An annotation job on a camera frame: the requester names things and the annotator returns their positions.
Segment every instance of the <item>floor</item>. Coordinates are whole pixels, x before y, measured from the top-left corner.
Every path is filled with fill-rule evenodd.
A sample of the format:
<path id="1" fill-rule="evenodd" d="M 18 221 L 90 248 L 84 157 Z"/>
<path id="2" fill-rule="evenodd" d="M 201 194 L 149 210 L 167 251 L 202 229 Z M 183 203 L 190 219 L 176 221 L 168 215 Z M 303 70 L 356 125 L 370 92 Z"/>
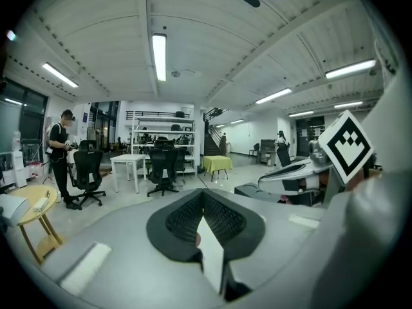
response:
<path id="1" fill-rule="evenodd" d="M 186 174 L 186 184 L 182 182 L 181 177 L 178 177 L 176 189 L 183 191 L 187 189 L 207 187 L 210 189 L 221 189 L 233 192 L 236 186 L 248 182 L 257 182 L 260 176 L 263 176 L 274 169 L 273 167 L 267 167 L 263 164 L 256 164 L 255 158 L 252 157 L 241 154 L 229 154 L 229 156 L 232 159 L 233 170 L 227 171 L 229 176 L 228 180 L 226 179 L 225 173 L 220 173 L 220 175 L 215 173 L 213 182 L 211 182 L 211 176 L 209 174 L 206 174 L 206 176 L 203 174 L 199 174 L 198 176 L 195 176 L 194 174 Z M 31 181 L 28 185 L 40 184 L 42 181 L 43 178 L 39 178 Z M 56 184 L 49 180 L 45 184 L 56 187 Z M 106 177 L 103 177 L 102 185 L 99 188 L 99 190 L 106 191 L 107 194 L 106 197 L 100 197 L 103 206 L 99 207 L 95 201 L 89 200 L 84 204 L 81 211 L 72 211 L 67 209 L 63 202 L 60 202 L 54 205 L 50 212 L 47 213 L 47 216 L 56 232 L 63 236 L 64 239 L 69 239 L 78 232 L 81 232 L 83 228 L 91 225 L 93 222 L 111 211 L 128 205 L 142 203 L 147 200 L 153 200 L 161 196 L 161 193 L 158 192 L 152 194 L 151 197 L 148 198 L 146 196 L 147 191 L 154 189 L 155 185 L 150 181 L 145 182 L 142 177 L 139 177 L 138 179 L 138 186 L 140 193 L 137 194 L 135 192 L 133 180 L 127 181 L 126 165 L 119 164 L 118 193 L 113 189 L 113 175 L 109 174 Z M 72 195 L 82 193 L 81 190 L 73 188 L 70 181 L 68 190 Z M 36 247 L 40 240 L 45 237 L 44 230 L 38 221 L 33 221 L 25 225 L 25 229 L 34 247 Z M 35 262 L 24 242 L 19 228 L 9 228 L 6 232 L 6 237 L 17 255 Z"/>

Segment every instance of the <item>white box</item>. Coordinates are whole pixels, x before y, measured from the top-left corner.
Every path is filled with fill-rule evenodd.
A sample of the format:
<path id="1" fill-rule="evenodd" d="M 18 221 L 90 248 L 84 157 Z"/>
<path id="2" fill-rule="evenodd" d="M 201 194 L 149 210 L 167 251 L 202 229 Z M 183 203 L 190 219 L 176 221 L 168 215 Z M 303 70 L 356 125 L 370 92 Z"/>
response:
<path id="1" fill-rule="evenodd" d="M 1 217 L 5 223 L 10 227 L 15 227 L 30 209 L 30 202 L 27 198 L 0 194 L 0 206 L 4 210 Z"/>

